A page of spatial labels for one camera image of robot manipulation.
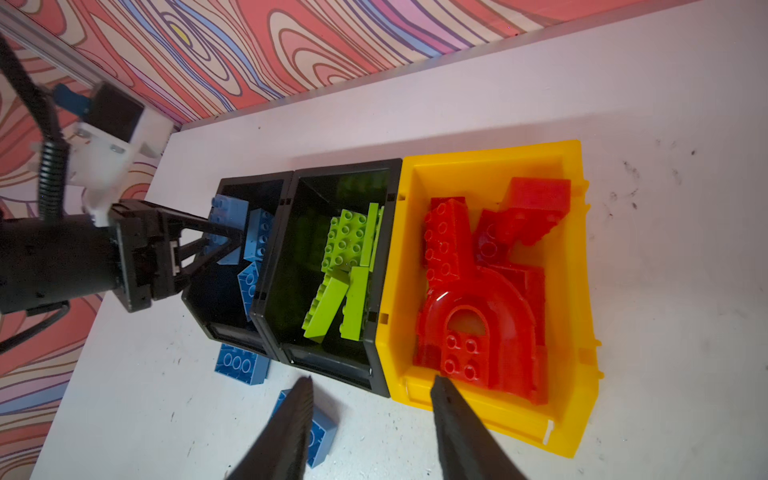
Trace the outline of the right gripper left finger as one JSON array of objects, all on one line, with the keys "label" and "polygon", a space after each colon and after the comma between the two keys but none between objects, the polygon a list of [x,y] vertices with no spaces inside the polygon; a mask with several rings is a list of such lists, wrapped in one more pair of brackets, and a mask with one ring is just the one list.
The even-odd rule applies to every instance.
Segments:
[{"label": "right gripper left finger", "polygon": [[313,418],[313,382],[300,377],[228,479],[303,479]]}]

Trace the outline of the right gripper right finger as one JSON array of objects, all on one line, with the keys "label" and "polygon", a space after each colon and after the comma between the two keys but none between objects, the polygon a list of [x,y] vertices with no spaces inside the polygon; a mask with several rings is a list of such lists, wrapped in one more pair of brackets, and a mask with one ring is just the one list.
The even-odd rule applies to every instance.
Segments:
[{"label": "right gripper right finger", "polygon": [[449,378],[430,395],[444,479],[526,479]]}]

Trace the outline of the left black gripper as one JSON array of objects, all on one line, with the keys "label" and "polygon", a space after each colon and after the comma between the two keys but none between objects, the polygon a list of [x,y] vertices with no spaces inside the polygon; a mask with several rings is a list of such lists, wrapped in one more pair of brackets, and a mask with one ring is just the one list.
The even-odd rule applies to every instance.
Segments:
[{"label": "left black gripper", "polygon": [[117,245],[120,277],[114,290],[131,313],[180,293],[195,276],[241,246],[239,238],[215,244],[201,237],[180,245],[181,232],[241,237],[242,231],[206,218],[142,200],[114,204],[109,226]]}]

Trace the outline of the blue lego brick diagonal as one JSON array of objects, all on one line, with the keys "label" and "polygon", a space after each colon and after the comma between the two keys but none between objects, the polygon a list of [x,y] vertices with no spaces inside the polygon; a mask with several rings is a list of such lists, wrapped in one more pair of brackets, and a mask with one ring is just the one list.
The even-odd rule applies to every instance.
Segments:
[{"label": "blue lego brick diagonal", "polygon": [[249,213],[246,238],[243,246],[243,259],[249,262],[261,262],[267,251],[274,217],[264,209],[255,209]]}]

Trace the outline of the red arch lego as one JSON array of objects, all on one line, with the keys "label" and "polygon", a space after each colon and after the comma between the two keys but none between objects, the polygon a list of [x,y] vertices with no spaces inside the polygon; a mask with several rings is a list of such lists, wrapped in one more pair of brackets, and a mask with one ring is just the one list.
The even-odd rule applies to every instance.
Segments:
[{"label": "red arch lego", "polygon": [[521,295],[500,272],[477,267],[427,294],[417,320],[414,364],[525,398],[530,319]]}]

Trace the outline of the green lego brick top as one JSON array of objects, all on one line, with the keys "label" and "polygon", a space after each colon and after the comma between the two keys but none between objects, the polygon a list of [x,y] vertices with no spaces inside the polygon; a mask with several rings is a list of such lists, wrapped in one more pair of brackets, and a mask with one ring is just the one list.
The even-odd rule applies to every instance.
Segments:
[{"label": "green lego brick top", "polygon": [[302,324],[305,338],[322,341],[341,307],[349,284],[346,272],[331,271],[324,275]]}]

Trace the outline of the red lego brick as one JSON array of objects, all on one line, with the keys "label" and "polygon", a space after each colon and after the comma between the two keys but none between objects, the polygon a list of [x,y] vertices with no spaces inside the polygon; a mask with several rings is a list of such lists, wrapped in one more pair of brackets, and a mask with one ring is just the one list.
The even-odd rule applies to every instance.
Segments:
[{"label": "red lego brick", "polygon": [[570,209],[570,180],[514,177],[498,211],[497,239],[511,245],[533,246],[549,234]]},{"label": "red lego brick", "polygon": [[546,344],[545,273],[541,267],[509,263],[501,267],[504,277],[516,288],[530,314],[533,345],[531,366],[526,367],[528,384],[524,397],[533,405],[546,405],[549,401],[548,349]]},{"label": "red lego brick", "polygon": [[512,247],[497,237],[496,211],[483,209],[472,234],[475,260],[484,265],[507,265]]},{"label": "red lego brick", "polygon": [[432,198],[422,239],[422,266],[430,290],[473,272],[469,209],[464,197]]}]

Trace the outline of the lone green lego brick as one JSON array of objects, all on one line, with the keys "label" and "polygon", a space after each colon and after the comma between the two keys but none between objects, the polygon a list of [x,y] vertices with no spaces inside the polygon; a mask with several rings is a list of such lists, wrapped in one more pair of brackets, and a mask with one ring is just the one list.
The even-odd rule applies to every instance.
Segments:
[{"label": "lone green lego brick", "polygon": [[322,272],[349,272],[352,267],[360,265],[366,226],[366,215],[346,209],[331,219],[321,264]]}]

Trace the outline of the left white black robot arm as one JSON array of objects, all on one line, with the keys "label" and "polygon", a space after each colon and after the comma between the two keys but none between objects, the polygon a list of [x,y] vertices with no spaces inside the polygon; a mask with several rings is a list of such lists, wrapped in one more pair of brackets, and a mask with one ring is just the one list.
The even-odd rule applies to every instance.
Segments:
[{"label": "left white black robot arm", "polygon": [[1,311],[44,320],[2,341],[8,352],[55,324],[73,299],[112,291],[136,312],[186,289],[240,247],[238,227],[142,200],[113,205],[107,224],[87,215],[1,223]]}]

